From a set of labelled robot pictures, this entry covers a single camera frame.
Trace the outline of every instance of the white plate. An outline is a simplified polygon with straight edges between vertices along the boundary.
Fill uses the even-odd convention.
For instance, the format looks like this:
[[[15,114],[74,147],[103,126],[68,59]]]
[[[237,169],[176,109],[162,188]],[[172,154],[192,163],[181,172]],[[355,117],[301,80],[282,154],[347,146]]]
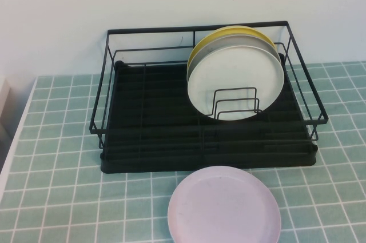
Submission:
[[[260,100],[259,109],[268,108],[279,96],[284,83],[281,63],[271,53],[251,46],[229,46],[208,54],[192,71],[188,81],[188,96],[202,114],[212,113],[214,92],[217,89],[255,87]],[[253,98],[253,89],[218,91],[215,104],[222,99]],[[221,113],[221,111],[253,110],[254,100],[217,103],[220,120],[238,120],[251,117],[254,111]]]
[[[214,41],[206,44],[202,49],[200,49],[192,58],[189,66],[187,67],[187,81],[189,76],[194,70],[194,68],[200,63],[200,61],[209,53],[214,50],[220,49],[227,46],[252,46],[258,47],[260,49],[266,50],[271,53],[277,60],[281,63],[281,59],[276,49],[272,47],[270,43],[264,41],[259,37],[255,37],[249,34],[229,34],[223,37],[217,38]]]
[[[276,243],[279,206],[256,177],[215,166],[187,176],[174,191],[168,225],[175,243]]]

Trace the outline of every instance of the black drip tray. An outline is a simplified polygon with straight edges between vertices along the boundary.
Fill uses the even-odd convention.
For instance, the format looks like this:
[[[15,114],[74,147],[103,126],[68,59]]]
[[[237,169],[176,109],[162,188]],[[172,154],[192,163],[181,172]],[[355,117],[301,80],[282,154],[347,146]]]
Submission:
[[[316,162],[290,83],[257,115],[218,121],[192,106],[186,64],[116,63],[108,133],[101,154],[105,173],[308,166]]]

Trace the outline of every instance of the green tile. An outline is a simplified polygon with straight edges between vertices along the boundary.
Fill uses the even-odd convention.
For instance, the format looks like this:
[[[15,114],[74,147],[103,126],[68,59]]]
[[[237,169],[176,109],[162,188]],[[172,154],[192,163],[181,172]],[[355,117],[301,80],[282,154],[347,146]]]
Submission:
[[[48,205],[69,204],[73,200],[74,187],[51,188]]]
[[[314,227],[320,225],[314,207],[292,208],[290,209],[290,214],[295,228]]]
[[[76,186],[74,202],[79,203],[79,202],[98,201],[99,190],[100,190],[100,186],[98,184],[97,185]]]
[[[99,167],[79,170],[78,184],[100,183],[102,172]]]
[[[26,190],[22,207],[45,206],[47,201],[48,189]]]
[[[97,220],[98,204],[75,204],[71,224],[94,223]]]
[[[40,229],[16,230],[14,233],[13,243],[38,243],[40,232]]]
[[[35,86],[36,89],[51,87],[52,86],[53,77],[38,77],[37,84]]]
[[[333,185],[309,186],[315,204],[327,204],[339,202]]]
[[[21,209],[17,229],[40,227],[42,225],[44,210],[45,208]]]
[[[99,222],[123,220],[125,201],[101,202],[99,206]]]
[[[342,66],[326,67],[327,73],[330,77],[347,77],[347,72]]]
[[[70,98],[68,110],[87,109],[88,97]]]
[[[32,101],[29,106],[29,113],[43,113],[46,108],[47,101]]]
[[[56,153],[58,147],[58,139],[46,139],[46,140],[38,140],[37,145],[35,146],[35,154],[43,154],[43,153]]]
[[[255,172],[252,172],[252,175],[257,177],[267,187],[280,186],[279,180],[278,180],[276,172],[274,170],[255,171]]]
[[[325,228],[328,242],[330,243],[353,243],[356,242],[349,226]]]
[[[77,168],[80,153],[60,153],[56,160],[56,169]]]
[[[326,243],[322,229],[297,230],[299,243]]]
[[[43,113],[29,113],[25,118],[25,126],[37,126],[42,123]]]
[[[43,228],[41,243],[65,243],[67,227]]]
[[[82,137],[61,138],[59,152],[78,152],[81,150]]]
[[[28,172],[31,159],[32,159],[32,156],[14,157],[13,162],[11,163],[10,171],[13,173]]]
[[[55,76],[52,87],[67,87],[71,86],[72,76]]]
[[[363,144],[361,137],[355,130],[349,130],[346,132],[337,132],[337,136],[343,146]]]
[[[122,242],[124,237],[123,222],[103,223],[98,225],[98,243]]]
[[[350,164],[328,166],[333,182],[347,182],[356,180]]]
[[[284,188],[284,193],[288,206],[302,206],[312,204],[308,188],[305,186]]]
[[[50,99],[69,97],[70,87],[58,87],[51,90]]]
[[[101,200],[118,200],[125,198],[124,182],[102,184]]]
[[[366,180],[366,163],[352,164],[357,178],[359,180]]]
[[[49,100],[46,111],[66,110],[67,99]]]
[[[68,110],[66,112],[65,123],[84,122],[86,110]]]
[[[153,195],[154,196],[170,196],[177,187],[176,178],[159,178],[153,179]]]
[[[125,241],[151,240],[151,220],[126,222]]]
[[[94,242],[96,225],[71,226],[69,243]]]
[[[43,125],[62,124],[64,116],[65,116],[64,111],[58,111],[55,113],[45,113],[45,117],[43,119]]]
[[[84,123],[65,124],[62,129],[62,137],[82,136],[84,133]]]
[[[0,202],[0,209],[17,208],[21,203],[22,195],[22,192],[4,192]]]
[[[73,86],[90,85],[92,83],[92,75],[75,75],[73,79]]]
[[[343,202],[365,199],[365,195],[358,182],[336,184],[336,188]]]
[[[35,140],[33,141],[18,141],[17,149],[15,150],[16,156],[30,156],[33,154],[35,147]]]
[[[76,169],[55,170],[53,174],[52,186],[74,185],[76,181]]]
[[[300,169],[279,169],[277,172],[282,186],[305,185],[304,176]]]
[[[320,220],[325,226],[347,223],[347,218],[341,205],[318,206],[317,210]]]
[[[160,218],[154,219],[154,239],[170,239],[170,232],[168,227],[168,219]]]
[[[7,177],[5,190],[23,189],[27,180],[26,173],[10,173]]]
[[[47,207],[45,226],[68,225],[71,205]]]
[[[333,116],[331,118],[334,130],[353,130],[355,126],[349,115]]]
[[[331,178],[325,167],[303,168],[303,172],[309,185],[331,183]]]
[[[336,90],[353,89],[353,83],[349,78],[332,78]]]
[[[46,188],[50,185],[52,171],[30,173],[27,189]]]

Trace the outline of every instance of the tile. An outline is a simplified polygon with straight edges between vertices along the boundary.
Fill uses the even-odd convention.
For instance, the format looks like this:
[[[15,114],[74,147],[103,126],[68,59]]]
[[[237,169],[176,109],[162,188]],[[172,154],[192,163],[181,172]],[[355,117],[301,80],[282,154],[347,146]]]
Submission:
[[[295,228],[314,227],[320,225],[314,207],[291,208],[290,214]]]
[[[136,199],[126,201],[126,219],[150,218],[151,200]]]
[[[349,130],[346,132],[337,132],[337,136],[343,146],[363,144],[361,137],[355,130]]]
[[[151,240],[151,220],[126,222],[125,241]]]
[[[331,183],[331,178],[325,167],[303,168],[303,172],[309,185]]]
[[[104,223],[98,225],[98,243],[122,242],[124,237],[123,222]]]
[[[279,169],[277,172],[282,186],[305,185],[304,176],[300,169]]]
[[[68,225],[70,220],[71,205],[47,207],[45,226]]]
[[[99,206],[99,222],[123,220],[125,201],[101,202]]]
[[[56,154],[34,156],[30,170],[53,170],[55,159]]]
[[[22,192],[4,192],[0,200],[0,209],[17,208],[21,203]]]
[[[98,204],[75,204],[71,224],[94,223],[97,220]]]
[[[50,185],[52,171],[30,173],[27,189],[46,188]]]
[[[43,125],[62,124],[64,116],[65,116],[64,111],[45,113],[45,117],[43,119]]]
[[[74,185],[76,181],[76,169],[71,170],[55,170],[52,179],[52,186],[69,186]]]
[[[102,184],[101,200],[119,200],[125,198],[124,182]]]
[[[352,231],[348,226],[325,228],[325,234],[327,235],[329,243],[356,242]]]
[[[322,229],[297,230],[299,243],[326,243]]]
[[[102,172],[100,167],[79,170],[78,184],[100,183]]]
[[[69,243],[94,242],[96,225],[71,226]]]
[[[98,201],[99,199],[100,186],[96,185],[85,185],[76,186],[74,202],[92,202]]]
[[[69,97],[70,87],[58,87],[51,89],[50,99],[59,99]]]
[[[46,111],[66,110],[67,99],[49,100]]]
[[[279,179],[277,178],[276,172],[274,170],[253,171],[252,175],[257,177],[267,187],[280,186]]]
[[[37,228],[42,225],[45,208],[21,209],[17,222],[17,229]]]
[[[41,243],[65,243],[67,240],[67,227],[43,228]]]
[[[73,200],[74,187],[51,188],[48,205],[69,204]]]
[[[284,188],[288,206],[312,205],[312,200],[306,186]]]
[[[365,199],[364,193],[358,182],[336,184],[336,188],[343,202]]]
[[[22,201],[22,207],[45,206],[48,189],[26,190]]]
[[[35,146],[35,154],[56,153],[59,139],[38,140]]]
[[[328,166],[333,182],[347,182],[356,180],[350,164]]]

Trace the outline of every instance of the stacked plates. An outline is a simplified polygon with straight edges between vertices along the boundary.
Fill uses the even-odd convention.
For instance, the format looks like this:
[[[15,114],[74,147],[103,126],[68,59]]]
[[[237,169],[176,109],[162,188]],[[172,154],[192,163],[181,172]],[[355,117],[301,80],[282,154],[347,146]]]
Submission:
[[[250,27],[230,26],[214,31],[193,49],[187,81],[189,99],[199,112],[238,120],[276,100],[284,72],[275,45],[266,35]]]

